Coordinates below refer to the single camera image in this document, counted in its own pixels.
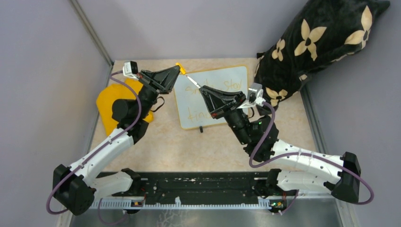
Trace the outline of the yellow marker cap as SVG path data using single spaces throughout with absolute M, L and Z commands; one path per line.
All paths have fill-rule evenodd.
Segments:
M 180 64 L 179 62 L 176 63 L 176 66 L 179 67 L 179 71 L 182 75 L 186 75 L 186 70 L 184 69 L 184 67 L 182 66 L 182 64 Z

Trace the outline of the white marker pen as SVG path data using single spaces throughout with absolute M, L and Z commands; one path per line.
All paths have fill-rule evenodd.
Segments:
M 194 86 L 196 86 L 197 88 L 201 88 L 201 85 L 198 83 L 198 82 L 196 82 L 193 78 L 191 78 L 189 75 L 185 75 L 186 76 L 186 78 L 191 82 L 191 83 L 193 83 L 194 84 Z

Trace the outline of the white board yellow frame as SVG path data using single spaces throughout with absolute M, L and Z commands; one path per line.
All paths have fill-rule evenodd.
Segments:
M 199 85 L 209 86 L 227 92 L 242 91 L 247 94 L 248 68 L 244 65 L 220 69 L 200 70 L 180 75 L 174 85 L 180 125 L 183 129 L 196 129 L 218 124 L 226 124 L 224 118 L 213 119 L 203 97 L 188 77 Z

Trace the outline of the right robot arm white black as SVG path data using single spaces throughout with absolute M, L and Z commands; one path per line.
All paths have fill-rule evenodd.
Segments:
M 267 191 L 308 190 L 325 192 L 341 201 L 357 204 L 361 169 L 357 156 L 326 155 L 296 147 L 278 138 L 275 113 L 249 121 L 244 110 L 255 106 L 271 108 L 262 95 L 262 86 L 254 83 L 247 94 L 227 92 L 209 86 L 199 92 L 213 119 L 224 118 L 249 155 L 249 165 L 259 168 L 271 162 L 291 167 L 290 171 L 272 170 L 266 182 Z

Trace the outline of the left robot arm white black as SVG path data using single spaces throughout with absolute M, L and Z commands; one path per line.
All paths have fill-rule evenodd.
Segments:
M 169 94 L 180 74 L 185 74 L 181 64 L 160 70 L 138 71 L 136 62 L 125 62 L 118 74 L 138 81 L 142 84 L 139 92 L 126 83 L 110 75 L 110 79 L 123 85 L 135 96 L 134 99 L 119 98 L 113 102 L 112 118 L 117 127 L 94 150 L 70 164 L 60 164 L 53 171 L 52 192 L 46 202 L 48 213 L 57 215 L 63 211 L 50 208 L 52 198 L 61 203 L 64 212 L 78 216 L 85 213 L 97 199 L 119 192 L 127 192 L 131 196 L 140 193 L 142 183 L 135 179 L 134 172 L 123 169 L 113 175 L 99 177 L 102 170 L 120 154 L 134 146 L 146 133 L 149 123 L 145 118 L 152 111 L 162 95 Z

